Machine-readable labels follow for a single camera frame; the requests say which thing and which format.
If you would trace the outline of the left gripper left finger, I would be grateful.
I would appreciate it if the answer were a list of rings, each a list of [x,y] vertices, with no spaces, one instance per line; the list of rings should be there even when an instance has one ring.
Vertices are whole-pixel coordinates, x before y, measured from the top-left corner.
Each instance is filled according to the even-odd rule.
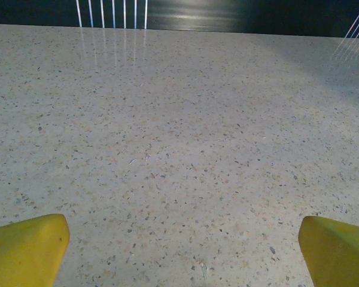
[[[69,243],[54,213],[0,227],[0,286],[53,286]]]

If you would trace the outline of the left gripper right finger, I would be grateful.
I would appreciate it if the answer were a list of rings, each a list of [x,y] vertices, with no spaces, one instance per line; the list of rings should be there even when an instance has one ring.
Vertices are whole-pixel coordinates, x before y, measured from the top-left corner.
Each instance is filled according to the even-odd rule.
[[[298,240],[314,286],[359,286],[359,226],[306,216]]]

